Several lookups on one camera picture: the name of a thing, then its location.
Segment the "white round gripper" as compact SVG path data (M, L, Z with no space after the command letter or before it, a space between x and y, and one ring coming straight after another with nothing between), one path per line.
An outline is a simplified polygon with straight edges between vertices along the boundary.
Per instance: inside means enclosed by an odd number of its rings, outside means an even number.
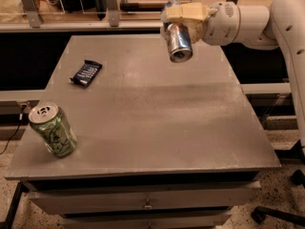
M166 41L173 42L171 27L177 26L188 33L192 44L202 39L209 45L226 46L237 36L239 17L234 2L216 2L209 6L201 3L171 4L161 12L161 21L170 24L162 25L160 33Z

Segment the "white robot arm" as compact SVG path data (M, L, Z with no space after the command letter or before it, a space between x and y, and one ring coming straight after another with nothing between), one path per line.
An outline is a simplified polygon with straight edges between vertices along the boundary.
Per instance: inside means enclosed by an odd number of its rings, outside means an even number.
M170 60L185 62L198 40L213 46L241 43L257 50L280 48L289 77L299 141L281 157L305 153L305 0L274 0L269 7L238 6L233 2L169 2L161 12L161 34Z

